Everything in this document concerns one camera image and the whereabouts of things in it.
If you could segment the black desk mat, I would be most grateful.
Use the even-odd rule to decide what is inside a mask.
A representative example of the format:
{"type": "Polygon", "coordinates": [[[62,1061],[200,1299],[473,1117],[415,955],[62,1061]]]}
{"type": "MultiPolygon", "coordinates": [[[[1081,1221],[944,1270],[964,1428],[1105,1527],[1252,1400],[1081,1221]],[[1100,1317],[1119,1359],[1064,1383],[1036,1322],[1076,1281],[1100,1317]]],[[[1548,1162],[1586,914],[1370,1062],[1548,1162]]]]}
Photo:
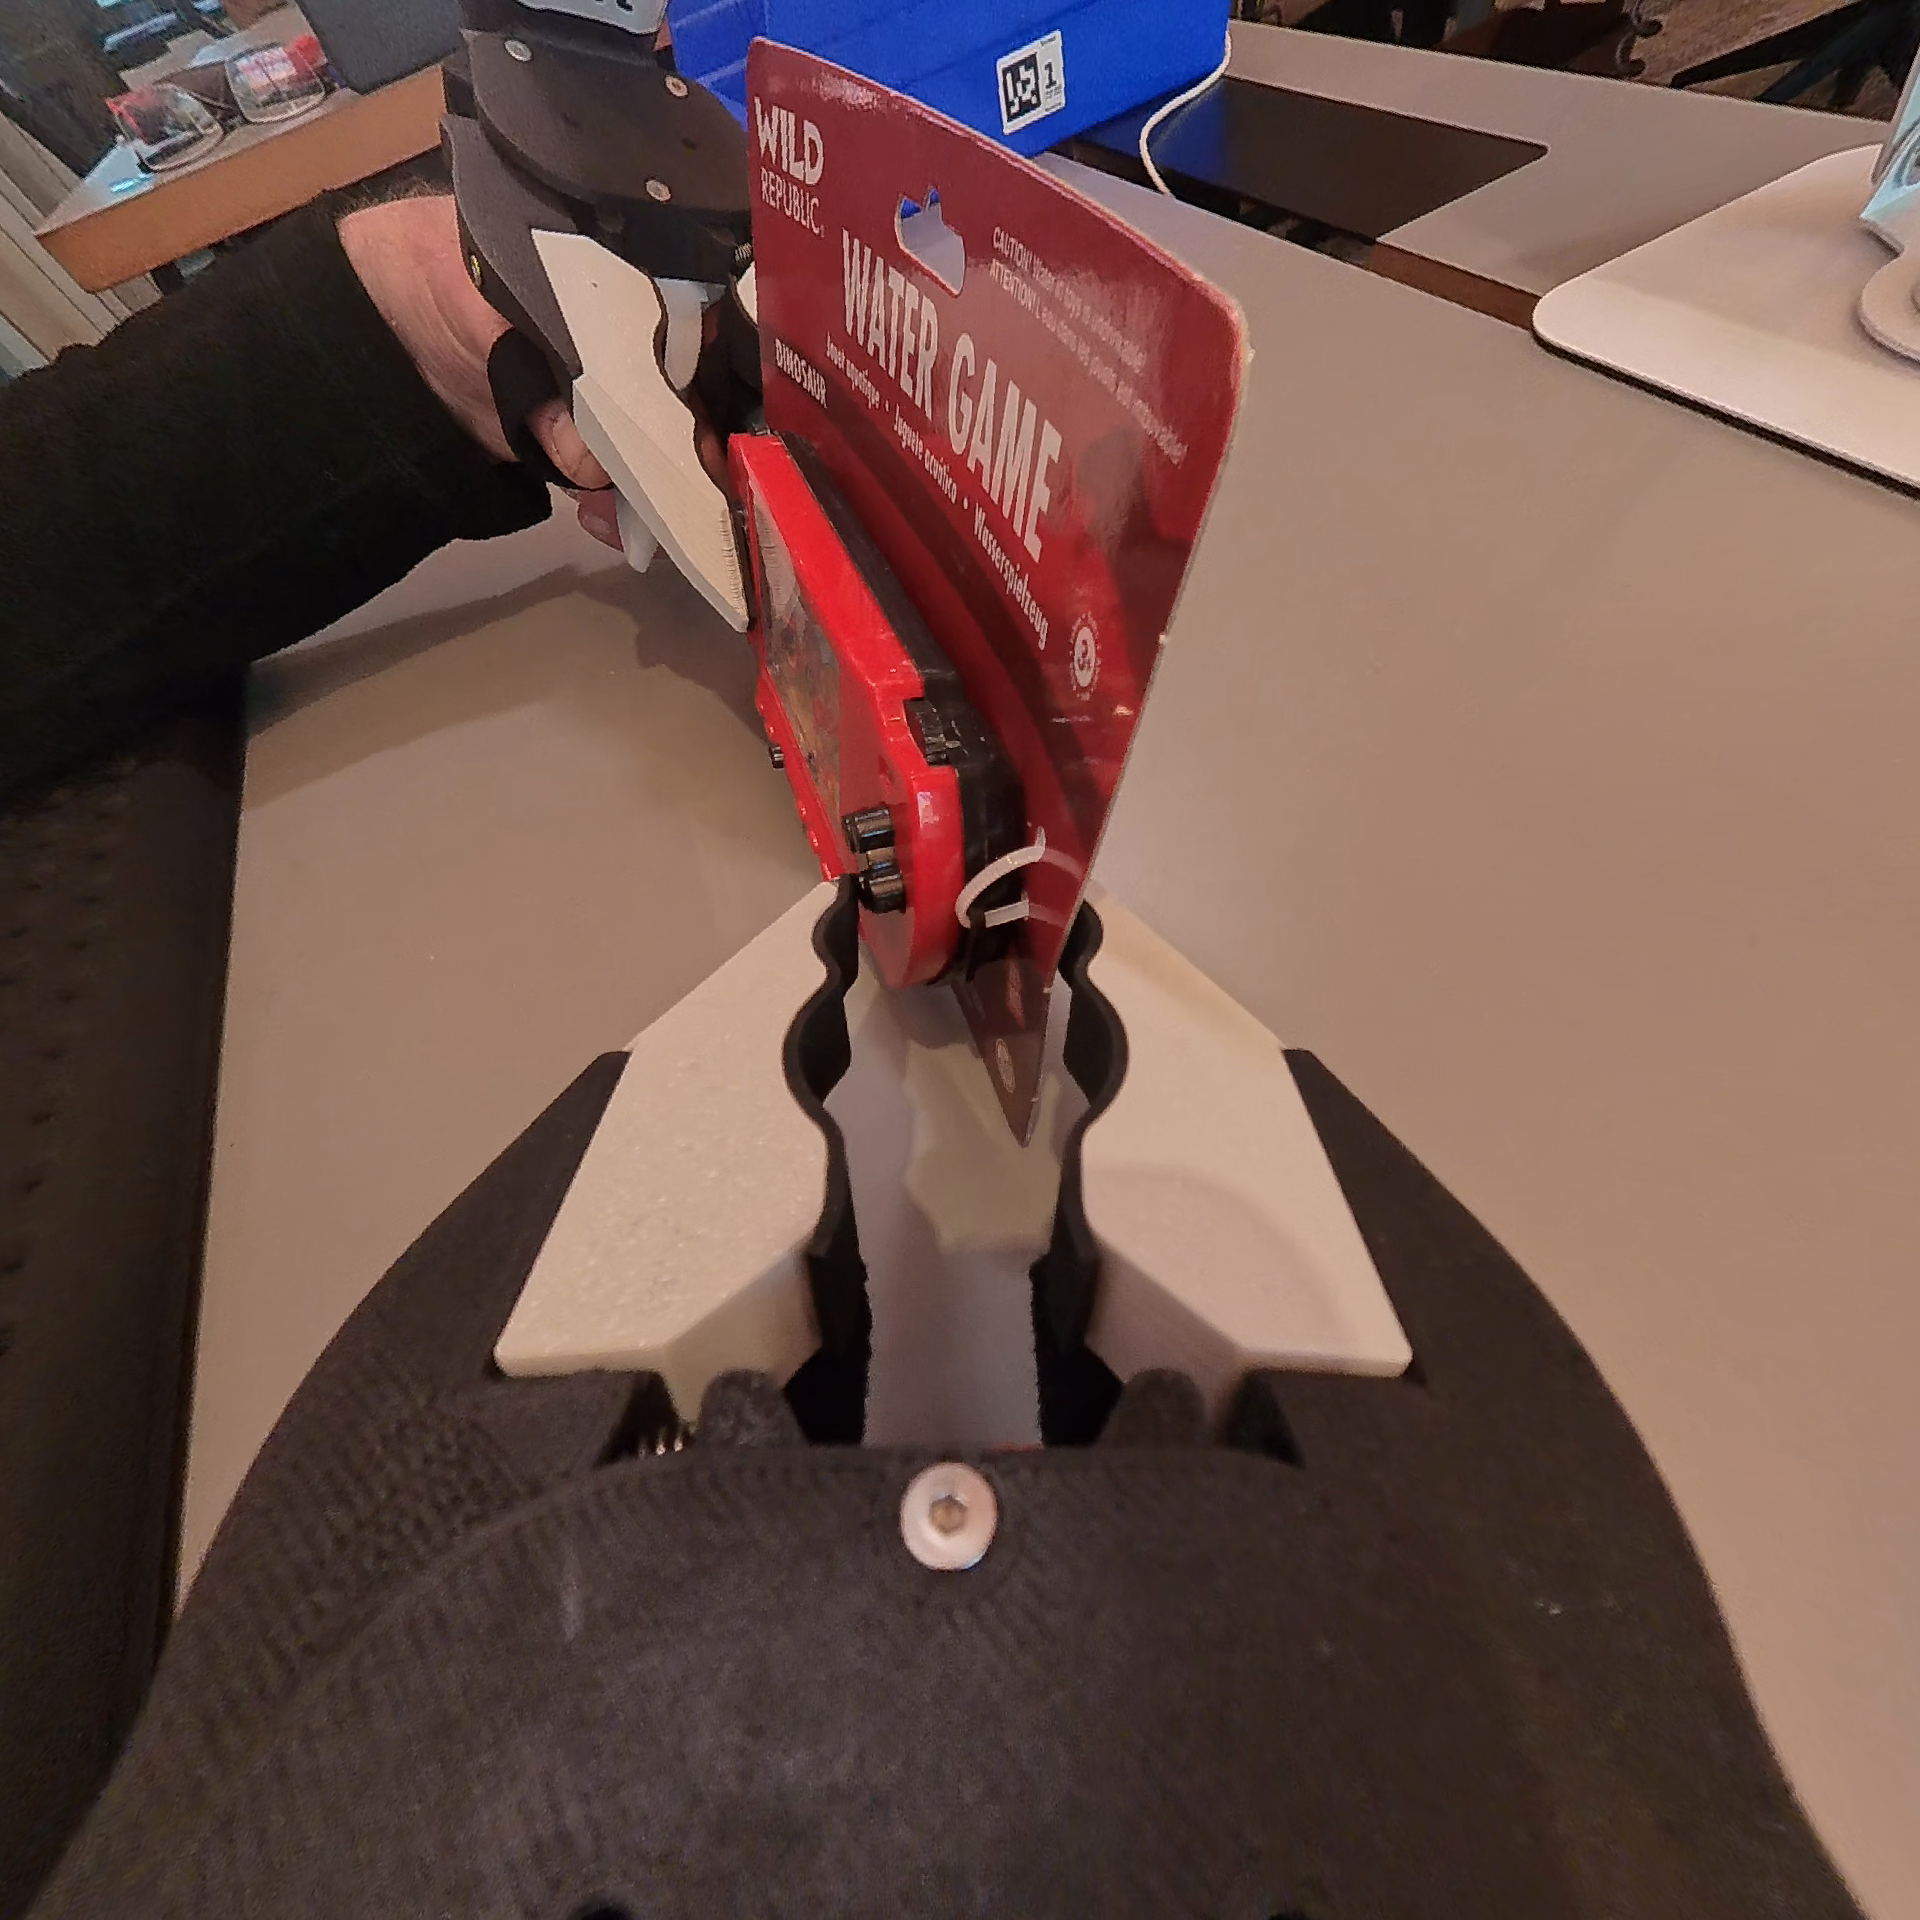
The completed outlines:
{"type": "Polygon", "coordinates": [[[1378,242],[1396,225],[1534,164],[1534,139],[1216,82],[1150,142],[1174,198],[1241,225],[1378,242]]]}

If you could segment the person's left hand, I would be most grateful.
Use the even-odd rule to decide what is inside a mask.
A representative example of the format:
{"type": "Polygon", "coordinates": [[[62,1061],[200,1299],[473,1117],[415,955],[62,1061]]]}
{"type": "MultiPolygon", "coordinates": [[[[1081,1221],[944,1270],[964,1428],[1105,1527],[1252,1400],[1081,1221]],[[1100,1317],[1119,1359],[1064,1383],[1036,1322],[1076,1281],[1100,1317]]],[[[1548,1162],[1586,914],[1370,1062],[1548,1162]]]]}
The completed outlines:
{"type": "MultiPolygon", "coordinates": [[[[364,205],[338,219],[338,233],[359,279],[427,388],[491,461],[510,461],[489,381],[491,345],[506,335],[506,324],[470,279],[454,198],[364,205]]],[[[568,403],[546,398],[533,406],[530,425],[564,476],[580,526],[597,541],[621,549],[612,476],[580,439],[568,403]]]]}

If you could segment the person's left forearm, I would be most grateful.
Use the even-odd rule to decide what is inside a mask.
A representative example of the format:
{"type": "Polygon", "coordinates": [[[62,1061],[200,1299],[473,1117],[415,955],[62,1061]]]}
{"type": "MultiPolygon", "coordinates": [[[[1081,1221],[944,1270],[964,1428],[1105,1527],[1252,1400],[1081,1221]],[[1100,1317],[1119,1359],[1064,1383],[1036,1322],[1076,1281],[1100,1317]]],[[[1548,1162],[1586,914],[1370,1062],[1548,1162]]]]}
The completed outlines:
{"type": "Polygon", "coordinates": [[[551,519],[427,388],[314,198],[4,388],[4,793],[551,519]]]}

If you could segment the blue bin with tag sticker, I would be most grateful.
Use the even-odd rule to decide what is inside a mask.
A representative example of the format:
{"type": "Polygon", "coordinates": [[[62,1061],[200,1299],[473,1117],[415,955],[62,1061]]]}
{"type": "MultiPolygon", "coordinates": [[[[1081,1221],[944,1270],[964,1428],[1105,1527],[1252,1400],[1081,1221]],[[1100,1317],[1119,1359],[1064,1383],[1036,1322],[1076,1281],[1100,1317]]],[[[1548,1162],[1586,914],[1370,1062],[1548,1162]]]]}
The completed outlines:
{"type": "Polygon", "coordinates": [[[889,86],[1035,159],[1204,86],[1228,5],[670,5],[680,74],[748,116],[748,41],[889,86]]]}

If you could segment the red handheld toy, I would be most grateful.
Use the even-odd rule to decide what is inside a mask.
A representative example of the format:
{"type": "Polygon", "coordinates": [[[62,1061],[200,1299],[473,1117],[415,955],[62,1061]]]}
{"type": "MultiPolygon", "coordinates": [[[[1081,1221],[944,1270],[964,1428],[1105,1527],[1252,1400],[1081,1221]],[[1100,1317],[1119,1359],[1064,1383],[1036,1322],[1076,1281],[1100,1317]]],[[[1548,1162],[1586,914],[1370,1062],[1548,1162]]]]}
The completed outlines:
{"type": "Polygon", "coordinates": [[[891,991],[1027,1142],[1048,991],[1228,454],[1238,308],[985,133],[748,50],[758,711],[891,991]]]}

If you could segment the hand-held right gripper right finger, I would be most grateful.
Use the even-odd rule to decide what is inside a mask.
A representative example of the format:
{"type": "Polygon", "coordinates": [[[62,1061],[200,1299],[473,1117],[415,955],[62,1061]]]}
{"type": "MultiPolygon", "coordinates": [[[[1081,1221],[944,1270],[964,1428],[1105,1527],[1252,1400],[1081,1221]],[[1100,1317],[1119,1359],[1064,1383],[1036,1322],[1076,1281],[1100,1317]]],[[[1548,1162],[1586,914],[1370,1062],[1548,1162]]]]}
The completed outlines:
{"type": "Polygon", "coordinates": [[[1103,889],[1064,983],[1087,1115],[1030,1270],[1046,1445],[1100,1441],[1146,1369],[1188,1373],[1208,1415],[1256,1369],[1407,1373],[1408,1340],[1279,1038],[1103,889]]]}

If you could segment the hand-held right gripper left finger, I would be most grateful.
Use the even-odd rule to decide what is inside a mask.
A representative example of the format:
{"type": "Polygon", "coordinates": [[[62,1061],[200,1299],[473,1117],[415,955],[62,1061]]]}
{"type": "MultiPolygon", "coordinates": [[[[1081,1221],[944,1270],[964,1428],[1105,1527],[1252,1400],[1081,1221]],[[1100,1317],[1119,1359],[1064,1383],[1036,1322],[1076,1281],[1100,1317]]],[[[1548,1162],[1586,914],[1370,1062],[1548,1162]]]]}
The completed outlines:
{"type": "Polygon", "coordinates": [[[856,1445],[873,1302],[826,1094],[852,1061],[856,889],[820,882],[646,1033],[568,1181],[497,1362],[657,1373],[690,1422],[725,1369],[856,1445]]]}

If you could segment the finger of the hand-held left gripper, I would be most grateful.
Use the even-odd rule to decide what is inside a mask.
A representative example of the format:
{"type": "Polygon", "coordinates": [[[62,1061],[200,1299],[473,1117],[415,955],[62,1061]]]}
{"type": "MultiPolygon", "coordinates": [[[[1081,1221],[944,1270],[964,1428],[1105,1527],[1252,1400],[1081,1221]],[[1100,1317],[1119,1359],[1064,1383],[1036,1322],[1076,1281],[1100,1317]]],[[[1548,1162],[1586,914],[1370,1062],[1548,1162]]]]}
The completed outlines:
{"type": "Polygon", "coordinates": [[[662,225],[662,440],[760,429],[758,251],[722,225],[662,225]]]}
{"type": "Polygon", "coordinates": [[[537,230],[533,246],[585,365],[574,422],[612,473],[621,553],[635,567],[670,553],[736,632],[748,631],[733,511],[702,468],[697,417],[680,413],[687,440],[662,440],[662,276],[589,233],[537,230]]]}

